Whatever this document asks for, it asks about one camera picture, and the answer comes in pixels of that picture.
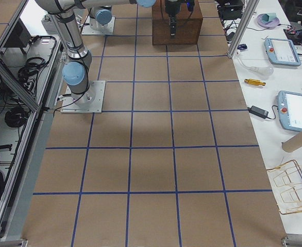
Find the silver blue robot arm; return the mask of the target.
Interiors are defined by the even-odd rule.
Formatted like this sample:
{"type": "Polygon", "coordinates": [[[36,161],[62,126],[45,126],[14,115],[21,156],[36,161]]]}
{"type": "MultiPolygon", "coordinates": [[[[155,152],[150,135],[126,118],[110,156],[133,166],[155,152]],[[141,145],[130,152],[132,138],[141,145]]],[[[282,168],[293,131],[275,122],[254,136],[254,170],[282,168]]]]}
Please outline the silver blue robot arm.
{"type": "Polygon", "coordinates": [[[76,105],[90,104],[95,99],[89,81],[91,53],[84,45],[76,22],[75,9],[90,10],[92,24],[107,25],[112,20],[112,6],[137,4],[152,7],[155,1],[36,1],[54,19],[55,28],[64,44],[69,62],[63,67],[62,77],[71,90],[76,105]]]}
{"type": "Polygon", "coordinates": [[[93,30],[101,30],[112,20],[112,6],[92,7],[89,9],[90,26],[93,30]]]}

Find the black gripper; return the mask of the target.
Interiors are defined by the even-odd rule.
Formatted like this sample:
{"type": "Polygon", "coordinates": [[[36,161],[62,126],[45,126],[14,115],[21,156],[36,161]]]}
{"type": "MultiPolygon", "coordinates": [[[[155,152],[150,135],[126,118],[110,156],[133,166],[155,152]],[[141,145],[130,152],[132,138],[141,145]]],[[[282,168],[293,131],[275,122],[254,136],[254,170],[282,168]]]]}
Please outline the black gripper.
{"type": "Polygon", "coordinates": [[[169,16],[170,37],[174,38],[176,36],[176,28],[177,28],[176,15],[180,12],[180,2],[166,0],[165,12],[169,16]]]}

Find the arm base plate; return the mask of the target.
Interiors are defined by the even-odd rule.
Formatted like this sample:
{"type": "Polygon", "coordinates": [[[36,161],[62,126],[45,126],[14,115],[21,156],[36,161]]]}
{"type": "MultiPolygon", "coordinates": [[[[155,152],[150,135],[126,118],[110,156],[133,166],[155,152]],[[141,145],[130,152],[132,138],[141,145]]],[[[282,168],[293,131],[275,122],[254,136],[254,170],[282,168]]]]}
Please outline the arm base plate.
{"type": "Polygon", "coordinates": [[[64,97],[63,105],[60,112],[63,114],[84,114],[84,113],[101,113],[104,102],[106,82],[102,81],[90,81],[89,90],[79,98],[78,95],[64,97]]]}
{"type": "Polygon", "coordinates": [[[90,25],[90,18],[87,17],[81,34],[83,36],[111,36],[113,35],[114,31],[114,23],[115,16],[113,16],[111,21],[105,25],[101,25],[100,23],[94,21],[92,21],[92,25],[90,25]]]}

